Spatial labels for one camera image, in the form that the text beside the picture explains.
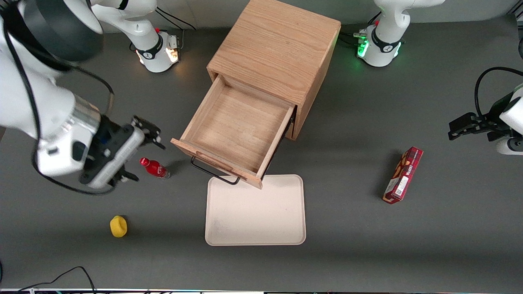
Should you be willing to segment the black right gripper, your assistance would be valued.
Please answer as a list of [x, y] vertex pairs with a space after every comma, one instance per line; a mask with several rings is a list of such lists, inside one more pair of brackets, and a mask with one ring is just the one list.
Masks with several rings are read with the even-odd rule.
[[124, 150], [124, 145], [133, 135], [133, 125], [144, 133], [140, 147], [154, 144], [161, 149], [161, 129], [148, 120], [133, 116], [131, 124], [118, 125], [101, 116], [97, 133], [93, 137], [87, 153], [86, 162], [80, 174], [82, 184], [116, 184], [117, 182], [138, 182], [139, 178], [125, 170], [125, 162], [116, 154]]

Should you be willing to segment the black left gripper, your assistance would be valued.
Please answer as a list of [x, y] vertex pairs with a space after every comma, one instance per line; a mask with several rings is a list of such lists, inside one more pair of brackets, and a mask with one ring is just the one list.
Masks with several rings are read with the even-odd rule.
[[490, 142], [502, 137], [514, 137], [515, 132], [505, 122], [500, 119], [501, 113], [509, 105], [512, 95], [510, 92], [503, 98], [495, 102], [489, 112], [483, 114], [479, 106], [478, 92], [476, 92], [476, 114], [464, 114], [449, 123], [448, 139], [453, 141], [460, 136], [468, 134], [481, 134], [487, 132]]

